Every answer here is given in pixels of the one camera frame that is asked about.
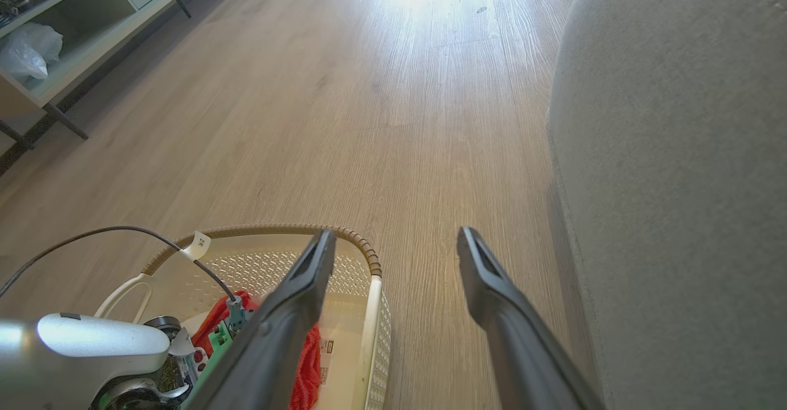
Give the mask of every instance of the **floor plank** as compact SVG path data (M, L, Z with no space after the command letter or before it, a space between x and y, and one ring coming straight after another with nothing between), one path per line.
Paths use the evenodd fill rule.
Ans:
M544 130L571 0L195 0L0 177L0 275L65 237L332 223L378 251L388 408L498 408L456 233L484 236L593 381ZM3 317L93 313L157 242L93 237L33 267Z

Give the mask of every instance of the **black metal leg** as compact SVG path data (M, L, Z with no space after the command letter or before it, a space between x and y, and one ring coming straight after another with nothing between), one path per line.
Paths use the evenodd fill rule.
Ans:
M62 111L59 110L59 108L56 108L54 104L51 103L45 104L44 110L47 111L49 116L56 119L57 121L62 122L62 124L65 124L65 127L71 129L71 131L76 133L76 135L79 135L82 137L82 139L87 140L87 133L85 133L84 130L79 129L79 127L76 127L76 124L74 124L74 122L71 121L71 119L68 118L68 116L66 116L65 113L62 113Z
M5 133L8 136L11 136L16 142L22 145L25 149L35 149L36 147L31 144L30 141L26 140L24 136L20 135L19 132L12 129L11 126L6 124L5 121L0 119L0 132Z
M191 13L189 12L188 9L186 9L186 4L183 3L183 0L175 0L175 1L178 2L178 5L180 6L180 9L183 10L183 13L186 14L186 16L188 16L189 18L191 18Z

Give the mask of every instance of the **plastic bag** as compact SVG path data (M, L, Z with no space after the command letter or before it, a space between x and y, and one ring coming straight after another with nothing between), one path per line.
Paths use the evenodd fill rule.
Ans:
M25 23L8 35L0 50L0 68L20 82L28 77L45 79L47 63L59 60L63 35L49 26Z

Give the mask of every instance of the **basket rim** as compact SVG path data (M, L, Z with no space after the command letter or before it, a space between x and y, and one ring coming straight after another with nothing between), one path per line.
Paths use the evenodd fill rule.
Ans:
M263 234L301 234L301 235L311 235L315 234L318 231L329 230L333 231L337 237L352 243L355 245L361 253L363 253L363 257L366 259L366 264L369 267L369 272L372 275L377 275L382 278L382 267L380 267L379 258L377 257L377 252L374 251L374 248L371 247L366 239L364 239L360 234L349 230L346 227L342 226L329 226L325 224L298 224L298 223L274 223L274 224L245 224L239 226L224 226L224 227L217 227L214 229L208 229L205 231L201 231L203 234L206 234L211 239L218 239L219 237L236 237L236 236L244 236L244 235L263 235ZM175 244L178 247L183 248L186 245L189 245L194 240L194 232L180 237ZM170 256L175 254L175 250L172 247L166 247L161 250L157 255L152 257L152 260L145 266L143 269L143 273L148 276L154 275L156 270L161 267Z

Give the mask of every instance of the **gray fabric upholstery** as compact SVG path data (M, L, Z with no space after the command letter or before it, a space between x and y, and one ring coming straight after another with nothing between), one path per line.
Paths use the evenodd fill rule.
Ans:
M787 406L787 0L576 0L548 132L610 408Z

